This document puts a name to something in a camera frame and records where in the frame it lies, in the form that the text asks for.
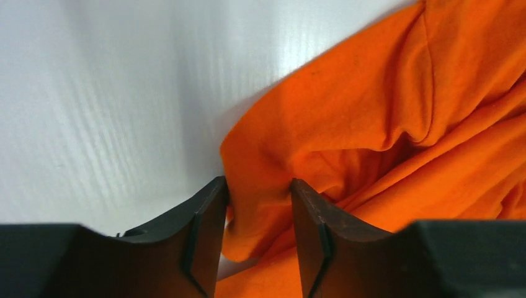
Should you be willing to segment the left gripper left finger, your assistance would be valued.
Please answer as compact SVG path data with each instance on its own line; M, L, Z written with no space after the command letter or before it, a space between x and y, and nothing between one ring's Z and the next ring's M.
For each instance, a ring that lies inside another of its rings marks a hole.
M1 225L2 297L213 297L226 179L115 237L80 224Z

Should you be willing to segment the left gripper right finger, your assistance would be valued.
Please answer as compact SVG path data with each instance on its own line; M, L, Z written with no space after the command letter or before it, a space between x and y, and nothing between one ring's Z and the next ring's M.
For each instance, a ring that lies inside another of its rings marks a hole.
M304 297L524 297L523 220L417 220L390 233L290 185Z

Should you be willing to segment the orange t shirt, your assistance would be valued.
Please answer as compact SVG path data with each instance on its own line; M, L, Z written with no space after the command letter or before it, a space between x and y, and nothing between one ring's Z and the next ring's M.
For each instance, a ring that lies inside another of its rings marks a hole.
M419 1L271 89L224 139L217 297L300 297L289 185L394 232L525 218L525 2Z

